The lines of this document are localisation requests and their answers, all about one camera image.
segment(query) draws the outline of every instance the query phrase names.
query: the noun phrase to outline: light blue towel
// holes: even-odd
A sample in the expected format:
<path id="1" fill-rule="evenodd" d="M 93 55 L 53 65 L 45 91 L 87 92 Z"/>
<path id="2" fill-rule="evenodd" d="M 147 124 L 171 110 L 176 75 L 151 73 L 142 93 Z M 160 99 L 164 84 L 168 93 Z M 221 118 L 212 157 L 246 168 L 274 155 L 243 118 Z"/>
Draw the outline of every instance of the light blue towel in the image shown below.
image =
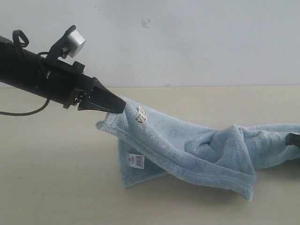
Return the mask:
<path id="1" fill-rule="evenodd" d="M 251 201 L 255 169 L 300 158 L 300 149 L 285 145 L 286 135 L 300 133 L 300 125 L 232 125 L 215 130 L 120 97 L 127 103 L 123 114 L 108 113 L 96 127 L 119 140 L 125 188 L 171 174 L 192 184 L 230 189 Z"/>

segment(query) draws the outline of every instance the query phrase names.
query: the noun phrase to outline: towel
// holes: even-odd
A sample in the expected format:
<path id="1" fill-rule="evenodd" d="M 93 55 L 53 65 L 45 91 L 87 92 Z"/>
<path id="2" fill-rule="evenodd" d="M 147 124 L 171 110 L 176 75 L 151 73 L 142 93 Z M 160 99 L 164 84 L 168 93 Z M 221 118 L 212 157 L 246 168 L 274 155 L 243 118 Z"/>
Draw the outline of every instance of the towel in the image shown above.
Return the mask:
<path id="1" fill-rule="evenodd" d="M 122 114 L 107 113 L 98 130 L 118 138 L 123 187 L 171 174 L 186 182 L 232 190 L 253 200 L 256 169 L 300 158 L 286 146 L 298 124 L 269 124 L 224 130 L 193 124 L 124 96 Z"/>

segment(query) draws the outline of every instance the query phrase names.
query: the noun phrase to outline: care label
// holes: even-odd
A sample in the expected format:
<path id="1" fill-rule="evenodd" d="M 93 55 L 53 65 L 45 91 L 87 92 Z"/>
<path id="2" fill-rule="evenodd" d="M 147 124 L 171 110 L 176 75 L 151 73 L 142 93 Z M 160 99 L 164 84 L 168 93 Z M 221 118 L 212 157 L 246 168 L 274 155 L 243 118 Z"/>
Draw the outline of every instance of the care label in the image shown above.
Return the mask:
<path id="1" fill-rule="evenodd" d="M 143 169 L 145 164 L 145 156 L 127 153 L 128 166 Z"/>
<path id="2" fill-rule="evenodd" d="M 144 123 L 147 120 L 147 116 L 145 114 L 145 111 L 143 110 L 143 108 L 139 105 L 139 110 L 138 113 L 135 117 L 135 120 L 139 123 Z"/>

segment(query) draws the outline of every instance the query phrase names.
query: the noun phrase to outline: white label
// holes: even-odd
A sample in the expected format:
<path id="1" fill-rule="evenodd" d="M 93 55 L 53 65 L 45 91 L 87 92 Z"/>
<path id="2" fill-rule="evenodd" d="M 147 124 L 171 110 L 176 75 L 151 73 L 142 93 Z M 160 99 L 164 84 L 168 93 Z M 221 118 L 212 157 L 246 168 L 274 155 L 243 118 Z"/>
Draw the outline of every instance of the white label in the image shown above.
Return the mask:
<path id="1" fill-rule="evenodd" d="M 145 156 L 127 153 L 128 166 L 143 169 L 145 164 Z"/>
<path id="2" fill-rule="evenodd" d="M 135 120 L 139 123 L 144 123 L 147 120 L 147 116 L 143 108 L 139 105 L 139 111 L 135 117 Z"/>

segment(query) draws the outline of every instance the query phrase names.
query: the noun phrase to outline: towel fold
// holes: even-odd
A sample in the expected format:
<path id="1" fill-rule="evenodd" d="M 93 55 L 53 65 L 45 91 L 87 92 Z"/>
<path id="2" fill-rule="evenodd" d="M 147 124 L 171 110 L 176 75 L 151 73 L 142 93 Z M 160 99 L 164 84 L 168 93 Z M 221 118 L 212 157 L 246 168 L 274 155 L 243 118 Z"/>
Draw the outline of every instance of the towel fold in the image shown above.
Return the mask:
<path id="1" fill-rule="evenodd" d="M 256 169 L 300 158 L 297 147 L 285 145 L 288 133 L 300 132 L 298 124 L 215 130 L 120 97 L 127 103 L 124 112 L 108 113 L 96 127 L 118 138 L 125 188 L 171 174 L 192 184 L 235 191 L 251 201 Z"/>

